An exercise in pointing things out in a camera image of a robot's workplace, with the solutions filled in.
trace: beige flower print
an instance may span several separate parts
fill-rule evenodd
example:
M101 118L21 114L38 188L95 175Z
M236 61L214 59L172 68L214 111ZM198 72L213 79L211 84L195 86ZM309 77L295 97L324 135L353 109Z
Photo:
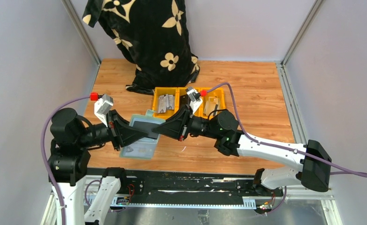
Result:
M174 56L171 52L165 55L165 60L160 62L162 67L168 67L168 70L171 71L175 68L175 64L178 62L179 57L176 55Z
M179 22L181 20L181 15L184 14L184 12L179 11L178 6L176 5L175 0L172 0L172 17L170 17L163 25L162 27L165 28L171 28L176 26L176 29L178 30L178 34L181 35L182 33L182 27L181 23Z
M115 41L116 45L118 45L118 44L122 43L122 45L123 45L125 48L127 48L127 50L128 50L128 48L129 48L129 47L132 47L131 42L126 41L126 40L123 40L123 39L120 39L120 35L119 35L119 33L118 33L116 30L114 30L114 29L112 29L112 31L113 31L113 33L114 33L114 34L115 34L115 36L116 36L116 38L115 38L115 39L113 39L113 40Z
M199 65L197 64L197 57L192 56L192 62L195 64L195 66L193 67L193 70L191 72L191 74L193 74L196 70L199 70Z

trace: floral patterned fabric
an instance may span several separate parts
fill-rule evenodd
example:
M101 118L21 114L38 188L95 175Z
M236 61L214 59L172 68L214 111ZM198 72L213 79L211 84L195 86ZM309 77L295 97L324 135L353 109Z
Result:
M196 81L200 67L189 46L184 0L88 0L83 21L99 23L136 64L126 90L153 95L155 87Z

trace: wood surface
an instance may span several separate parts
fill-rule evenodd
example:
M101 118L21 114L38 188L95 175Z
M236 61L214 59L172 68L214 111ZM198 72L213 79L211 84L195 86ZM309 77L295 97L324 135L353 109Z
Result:
M192 87L214 87L229 82L237 102L238 113L246 131L263 138L294 142L282 88L274 63L200 61L200 74ZM153 96L125 90L135 76L135 65L126 60L105 59L93 91L109 94L114 109L130 120L132 114L151 109ZM229 89L224 87L226 106L233 111ZM99 123L89 102L85 117ZM281 164L253 157L224 156L214 148L215 140L188 137L185 141L162 136L151 160L120 158L111 143L90 152L90 167L124 167L135 170L180 171L202 173L254 174L259 168L277 168Z

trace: white panel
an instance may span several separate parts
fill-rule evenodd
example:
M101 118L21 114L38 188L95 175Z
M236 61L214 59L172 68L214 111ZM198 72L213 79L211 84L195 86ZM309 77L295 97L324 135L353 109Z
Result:
M367 1L327 0L287 65L310 139L367 172ZM343 224L367 224L367 179L331 177Z
M71 1L81 17L87 1ZM313 2L186 0L192 52L206 60L282 60ZM84 26L101 59L123 58L99 24Z
M61 1L0 1L0 225L40 223L51 191L41 128L96 71Z

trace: white wall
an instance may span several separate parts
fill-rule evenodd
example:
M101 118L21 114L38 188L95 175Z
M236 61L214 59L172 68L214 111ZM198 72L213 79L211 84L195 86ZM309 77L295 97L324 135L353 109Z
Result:
M308 138L367 172L367 1L326 0L287 65ZM345 225L367 224L367 179L331 177Z
M96 71L61 1L0 1L0 225L40 223L51 191L41 128Z
M87 1L71 1L81 17ZM192 52L205 60L282 60L313 2L186 0ZM101 59L123 58L99 24L84 26Z

